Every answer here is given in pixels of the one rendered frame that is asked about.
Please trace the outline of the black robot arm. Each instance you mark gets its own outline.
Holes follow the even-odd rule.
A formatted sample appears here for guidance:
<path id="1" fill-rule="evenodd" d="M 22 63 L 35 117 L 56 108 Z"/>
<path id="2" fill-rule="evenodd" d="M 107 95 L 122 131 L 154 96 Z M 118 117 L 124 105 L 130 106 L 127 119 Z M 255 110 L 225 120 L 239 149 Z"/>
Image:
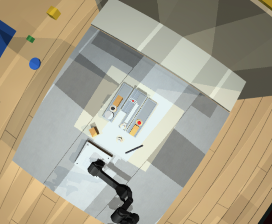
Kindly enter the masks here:
<path id="1" fill-rule="evenodd" d="M 138 214 L 127 211 L 127 208 L 133 203 L 131 189 L 125 184 L 119 184 L 114 179 L 112 179 L 107 173 L 105 173 L 102 170 L 104 165 L 105 163 L 102 160 L 97 159 L 97 161 L 92 162 L 89 165 L 87 170 L 88 173 L 91 174 L 93 177 L 98 176 L 105 183 L 107 183 L 113 189 L 115 189 L 120 200 L 124 202 L 124 204 L 117 208 L 111 215 L 112 222 L 117 224 L 137 224 L 139 221 Z M 128 196 L 128 198 L 125 200 L 126 196 Z"/>

